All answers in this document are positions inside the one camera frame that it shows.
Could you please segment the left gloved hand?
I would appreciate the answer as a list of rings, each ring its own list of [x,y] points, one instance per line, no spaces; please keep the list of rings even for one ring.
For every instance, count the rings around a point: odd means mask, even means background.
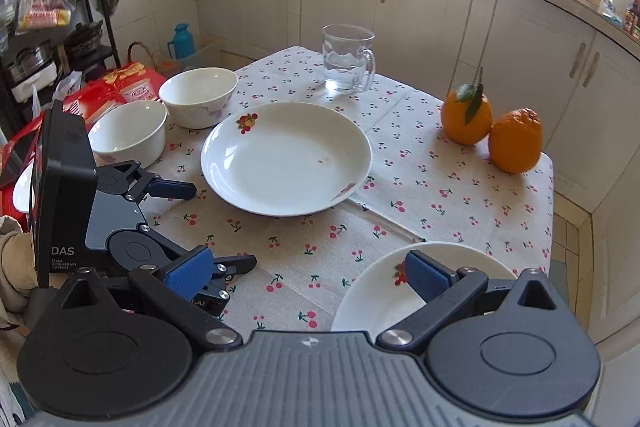
[[[20,222],[2,216],[0,233],[1,329],[9,331],[23,324],[21,316],[37,287],[37,275],[32,236]]]

